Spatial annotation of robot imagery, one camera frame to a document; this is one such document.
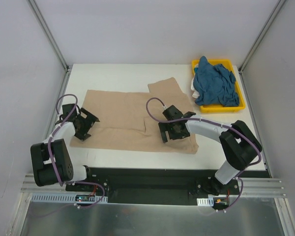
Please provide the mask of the beige t shirt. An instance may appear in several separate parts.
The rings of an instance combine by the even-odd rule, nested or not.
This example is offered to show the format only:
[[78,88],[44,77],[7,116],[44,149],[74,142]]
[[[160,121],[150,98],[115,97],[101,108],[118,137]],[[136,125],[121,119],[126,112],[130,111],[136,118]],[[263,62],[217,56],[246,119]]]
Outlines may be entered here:
[[179,152],[195,154],[195,135],[162,141],[156,119],[165,120],[162,104],[175,105],[181,112],[193,111],[188,96],[171,77],[148,85],[149,92],[117,92],[88,90],[82,107],[100,122],[89,131],[85,141],[72,138],[75,148],[99,148],[147,152]]

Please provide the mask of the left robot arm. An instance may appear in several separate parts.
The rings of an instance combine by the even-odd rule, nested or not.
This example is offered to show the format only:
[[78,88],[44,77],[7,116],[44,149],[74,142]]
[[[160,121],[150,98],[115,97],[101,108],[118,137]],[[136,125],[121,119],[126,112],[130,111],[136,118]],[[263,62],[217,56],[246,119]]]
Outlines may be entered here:
[[82,154],[70,146],[72,139],[85,141],[99,118],[75,104],[62,105],[62,114],[51,135],[30,147],[34,180],[37,186],[76,182],[83,191],[94,186],[90,168],[80,162]]

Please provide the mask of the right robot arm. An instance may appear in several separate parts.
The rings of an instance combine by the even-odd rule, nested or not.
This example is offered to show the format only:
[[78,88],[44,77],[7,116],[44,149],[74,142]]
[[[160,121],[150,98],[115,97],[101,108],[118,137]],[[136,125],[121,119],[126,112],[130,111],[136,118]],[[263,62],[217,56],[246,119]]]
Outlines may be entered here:
[[183,114],[174,105],[163,111],[166,121],[158,123],[164,143],[201,135],[221,144],[226,160],[214,176],[201,184],[204,192],[212,195],[223,194],[229,182],[249,166],[261,162],[262,146],[245,122],[223,124],[205,119],[194,112]]

